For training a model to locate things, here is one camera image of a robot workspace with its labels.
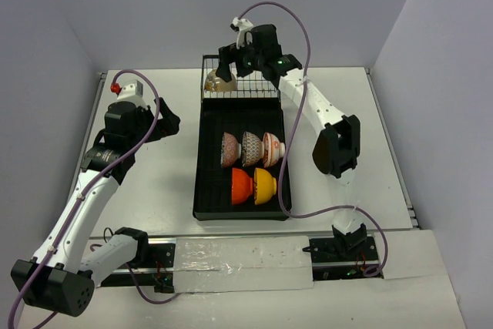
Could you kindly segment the yellow plastic bowl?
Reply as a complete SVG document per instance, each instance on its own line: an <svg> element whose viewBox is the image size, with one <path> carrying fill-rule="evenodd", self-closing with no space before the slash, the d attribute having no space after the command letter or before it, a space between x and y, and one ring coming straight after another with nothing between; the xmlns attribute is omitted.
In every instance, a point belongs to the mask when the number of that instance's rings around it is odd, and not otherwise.
<svg viewBox="0 0 493 329"><path fill-rule="evenodd" d="M253 175L253 198L255 205L269 202L277 193L277 180L267 170L256 168Z"/></svg>

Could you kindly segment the orange plastic bowl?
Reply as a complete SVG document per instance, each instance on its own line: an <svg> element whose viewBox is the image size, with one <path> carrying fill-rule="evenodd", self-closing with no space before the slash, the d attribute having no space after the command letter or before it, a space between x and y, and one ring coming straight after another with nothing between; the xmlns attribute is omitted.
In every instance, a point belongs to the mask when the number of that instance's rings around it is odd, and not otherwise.
<svg viewBox="0 0 493 329"><path fill-rule="evenodd" d="M253 195L253 179L242 169L233 168L231 176L231 203L245 203Z"/></svg>

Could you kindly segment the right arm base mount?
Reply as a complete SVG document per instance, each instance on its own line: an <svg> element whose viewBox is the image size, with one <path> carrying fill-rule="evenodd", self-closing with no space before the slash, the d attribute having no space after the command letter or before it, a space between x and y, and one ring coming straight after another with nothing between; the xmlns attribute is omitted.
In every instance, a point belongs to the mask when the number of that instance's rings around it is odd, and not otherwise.
<svg viewBox="0 0 493 329"><path fill-rule="evenodd" d="M302 249L310 255L314 281L364 279L364 271L380 263L373 237L367 237L356 250L346 254L336 246L335 237L311 237Z"/></svg>

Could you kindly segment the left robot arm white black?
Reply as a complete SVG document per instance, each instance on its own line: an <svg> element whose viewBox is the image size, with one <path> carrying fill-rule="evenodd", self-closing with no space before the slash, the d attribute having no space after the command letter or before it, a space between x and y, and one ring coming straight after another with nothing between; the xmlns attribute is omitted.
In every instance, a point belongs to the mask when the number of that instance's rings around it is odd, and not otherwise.
<svg viewBox="0 0 493 329"><path fill-rule="evenodd" d="M92 230L145 143L179 132L180 119L162 98L158 114L147 106L121 100L109 105L101 129L81 162L74 192L56 225L30 260L17 260L11 277L20 303L78 317L95 288L123 264L142 266L150 257L146 232L129 227L90 255L84 254Z"/></svg>

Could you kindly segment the orange white patterned bowl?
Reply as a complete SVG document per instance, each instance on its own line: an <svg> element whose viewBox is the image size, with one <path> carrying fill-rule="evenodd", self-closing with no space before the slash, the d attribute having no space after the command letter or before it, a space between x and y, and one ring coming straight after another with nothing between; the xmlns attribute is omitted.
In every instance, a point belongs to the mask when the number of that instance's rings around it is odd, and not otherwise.
<svg viewBox="0 0 493 329"><path fill-rule="evenodd" d="M285 144L282 143L274 134L264 133L263 135L263 167L269 168L276 165L285 154Z"/></svg>

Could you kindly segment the brown geometric patterned bowl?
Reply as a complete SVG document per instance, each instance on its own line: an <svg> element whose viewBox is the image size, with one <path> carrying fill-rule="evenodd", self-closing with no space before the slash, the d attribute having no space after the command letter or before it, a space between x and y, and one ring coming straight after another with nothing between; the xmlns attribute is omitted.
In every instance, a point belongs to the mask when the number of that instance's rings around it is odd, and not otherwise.
<svg viewBox="0 0 493 329"><path fill-rule="evenodd" d="M253 166L262 158L263 142L257 135L250 132L244 132L241 143L242 166Z"/></svg>

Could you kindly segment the white ceramic bowl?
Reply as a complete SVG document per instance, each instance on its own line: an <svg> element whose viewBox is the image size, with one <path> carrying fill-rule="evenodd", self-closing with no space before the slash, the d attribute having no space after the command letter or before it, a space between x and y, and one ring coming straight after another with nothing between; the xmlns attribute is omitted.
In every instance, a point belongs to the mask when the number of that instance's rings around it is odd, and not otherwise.
<svg viewBox="0 0 493 329"><path fill-rule="evenodd" d="M229 82L221 79L213 69L205 78L204 90L206 92L233 92L237 91L237 82L234 77Z"/></svg>

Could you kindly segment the dark floral patterned bowl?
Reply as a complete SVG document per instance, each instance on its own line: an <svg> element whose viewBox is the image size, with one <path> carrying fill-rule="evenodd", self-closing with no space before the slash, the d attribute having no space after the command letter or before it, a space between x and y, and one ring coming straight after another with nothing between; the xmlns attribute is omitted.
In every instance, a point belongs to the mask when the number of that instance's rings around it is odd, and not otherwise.
<svg viewBox="0 0 493 329"><path fill-rule="evenodd" d="M222 168L228 168L241 157L241 145L236 137L230 133L224 132L221 140L220 165Z"/></svg>

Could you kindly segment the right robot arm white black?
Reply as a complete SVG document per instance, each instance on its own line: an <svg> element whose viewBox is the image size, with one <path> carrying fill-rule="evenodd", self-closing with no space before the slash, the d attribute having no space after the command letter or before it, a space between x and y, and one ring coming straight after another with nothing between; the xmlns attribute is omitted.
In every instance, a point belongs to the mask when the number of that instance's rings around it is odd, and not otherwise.
<svg viewBox="0 0 493 329"><path fill-rule="evenodd" d="M293 103L298 110L285 144L277 196L283 213L293 219L307 219L336 211L332 231L335 254L342 260L352 260L360 254L367 239L367 229L360 220L363 211L355 206L332 206L312 213L294 215L283 204L281 189L287 156L302 113L318 134L312 159L316 168L324 175L343 180L346 173L352 174L361 152L361 122L336 108L307 77L310 60L310 40L301 26L307 44L307 61L304 65L292 54L284 54L273 24L254 26L246 18L234 18L231 29L236 32L236 41L219 48L219 63L216 75L229 82L232 79L230 65L234 63L236 76L248 76L260 72L262 77Z"/></svg>

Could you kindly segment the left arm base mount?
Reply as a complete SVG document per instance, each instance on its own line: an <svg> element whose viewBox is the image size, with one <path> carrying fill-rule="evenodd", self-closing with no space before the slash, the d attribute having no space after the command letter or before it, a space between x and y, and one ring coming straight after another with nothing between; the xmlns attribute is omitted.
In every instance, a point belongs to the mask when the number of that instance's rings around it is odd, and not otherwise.
<svg viewBox="0 0 493 329"><path fill-rule="evenodd" d="M151 240L146 259L132 268L132 273L138 283L143 287L151 287L154 293L174 294L173 271L176 252L175 241ZM122 265L109 275L101 284L101 287L135 287L135 282L129 269Z"/></svg>

